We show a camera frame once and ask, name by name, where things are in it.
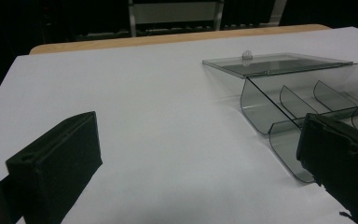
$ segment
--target white table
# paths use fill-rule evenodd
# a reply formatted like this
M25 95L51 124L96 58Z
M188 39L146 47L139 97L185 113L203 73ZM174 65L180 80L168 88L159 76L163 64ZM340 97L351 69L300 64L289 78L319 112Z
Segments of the white table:
M19 57L0 88L0 178L38 136L95 110L103 166L63 223L352 223L249 124L243 80L201 63L246 49L358 62L358 29Z

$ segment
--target wooden table edge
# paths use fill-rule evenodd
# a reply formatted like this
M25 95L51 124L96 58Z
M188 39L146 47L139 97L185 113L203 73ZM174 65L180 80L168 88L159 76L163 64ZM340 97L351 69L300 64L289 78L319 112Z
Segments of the wooden table edge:
M56 53L87 49L111 49L131 46L167 44L194 40L229 38L251 35L280 35L298 32L329 30L331 28L320 24L277 26L267 28L240 29L228 31L211 31L179 35L153 35L141 37L129 37L118 39L92 40L82 42L70 42L59 44L46 44L31 49L30 54Z

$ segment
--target white tabletop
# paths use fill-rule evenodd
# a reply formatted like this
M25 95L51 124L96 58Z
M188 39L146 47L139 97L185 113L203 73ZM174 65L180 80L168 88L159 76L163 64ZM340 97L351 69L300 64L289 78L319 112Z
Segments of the white tabletop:
M243 80L201 63L246 49L358 62L358 29L19 57L0 88L0 178L13 154L94 110L103 165L63 223L352 223L249 124Z

